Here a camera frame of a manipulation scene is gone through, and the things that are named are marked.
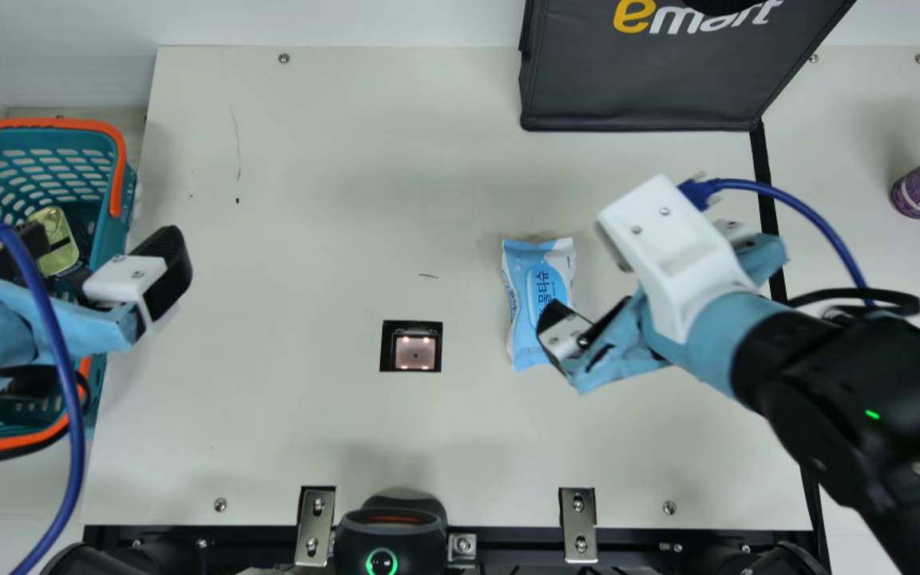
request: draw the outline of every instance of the wet wipes package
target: wet wipes package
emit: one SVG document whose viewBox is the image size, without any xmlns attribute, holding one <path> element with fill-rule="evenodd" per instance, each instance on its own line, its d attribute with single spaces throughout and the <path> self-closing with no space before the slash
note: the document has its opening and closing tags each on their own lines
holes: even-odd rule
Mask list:
<svg viewBox="0 0 920 575">
<path fill-rule="evenodd" d="M 503 281 L 510 299 L 510 335 L 506 350 L 514 369 L 548 365 L 537 342 L 537 321 L 552 299 L 573 308 L 573 270 L 577 252 L 569 237 L 529 244 L 503 240 Z"/>
</svg>

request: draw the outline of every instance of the black cable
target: black cable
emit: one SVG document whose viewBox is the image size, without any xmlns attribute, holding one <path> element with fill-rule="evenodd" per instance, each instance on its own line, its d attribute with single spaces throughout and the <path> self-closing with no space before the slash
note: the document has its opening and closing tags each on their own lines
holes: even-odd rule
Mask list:
<svg viewBox="0 0 920 575">
<path fill-rule="evenodd" d="M 815 302 L 824 302 L 826 299 L 872 299 L 875 302 L 893 304 L 882 308 L 835 306 L 835 309 L 851 315 L 863 315 L 870 311 L 888 311 L 901 317 L 911 317 L 920 313 L 920 299 L 916 295 L 905 294 L 904 291 L 877 290 L 873 287 L 836 287 L 832 290 L 812 291 L 810 294 L 797 295 L 796 298 L 789 299 L 785 305 L 799 308 Z"/>
<path fill-rule="evenodd" d="M 751 136 L 751 162 L 755 166 L 755 181 L 771 185 L 773 172 L 769 164 L 766 124 L 762 119 L 759 119 L 759 124 L 749 136 Z M 770 234 L 770 236 L 779 235 L 776 201 L 771 197 L 759 196 L 759 221 L 762 224 L 762 233 Z M 782 269 L 769 278 L 769 292 L 774 302 L 781 304 L 787 302 L 786 276 L 783 276 Z M 829 543 L 826 541 L 826 525 L 822 516 L 822 492 L 819 489 L 819 482 L 802 467 L 800 485 L 804 492 L 804 502 L 807 503 L 807 516 L 811 520 L 811 532 L 815 536 L 815 559 L 824 565 L 826 571 L 830 571 Z"/>
</svg>

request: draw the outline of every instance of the black shopping bag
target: black shopping bag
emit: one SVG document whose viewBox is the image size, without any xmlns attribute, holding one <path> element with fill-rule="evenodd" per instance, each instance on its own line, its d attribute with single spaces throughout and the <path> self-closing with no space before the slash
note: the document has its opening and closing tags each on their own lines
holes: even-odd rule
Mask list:
<svg viewBox="0 0 920 575">
<path fill-rule="evenodd" d="M 739 130 L 855 0 L 767 0 L 706 16 L 679 0 L 526 0 L 526 130 Z"/>
</svg>

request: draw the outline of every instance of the black base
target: black base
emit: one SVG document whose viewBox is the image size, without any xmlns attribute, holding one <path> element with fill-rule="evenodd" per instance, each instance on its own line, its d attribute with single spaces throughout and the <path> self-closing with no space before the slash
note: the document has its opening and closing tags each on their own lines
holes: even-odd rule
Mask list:
<svg viewBox="0 0 920 575">
<path fill-rule="evenodd" d="M 450 527 L 450 532 L 478 536 L 478 564 L 569 567 L 563 557 L 563 535 L 558 527 Z M 596 569 L 650 567 L 665 573 L 683 573 L 686 557 L 706 546 L 747 545 L 752 553 L 771 549 L 779 541 L 795 543 L 815 552 L 811 531 L 709 531 L 664 529 L 599 529 Z M 84 543 L 95 549 L 115 550 L 147 545 L 161 538 L 196 545 L 204 539 L 202 557 L 209 567 L 217 565 L 291 564 L 296 546 L 296 527 L 219 526 L 88 526 Z M 674 549 L 679 546 L 680 553 Z"/>
</svg>

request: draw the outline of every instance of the teal basket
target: teal basket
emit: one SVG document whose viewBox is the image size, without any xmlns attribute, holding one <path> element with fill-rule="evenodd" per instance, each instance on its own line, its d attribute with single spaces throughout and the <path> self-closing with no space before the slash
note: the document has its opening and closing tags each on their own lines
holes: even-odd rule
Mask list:
<svg viewBox="0 0 920 575">
<path fill-rule="evenodd" d="M 137 174 L 125 163 L 123 136 L 101 121 L 0 120 L 0 217 L 26 222 L 34 212 L 58 206 L 81 248 L 81 265 L 96 270 L 125 248 Z M 55 297 L 73 301 L 65 277 L 52 281 Z M 105 354 L 92 356 L 85 425 L 93 428 L 105 377 Z M 44 399 L 0 394 L 1 458 L 50 444 L 65 415 L 58 391 Z"/>
</svg>

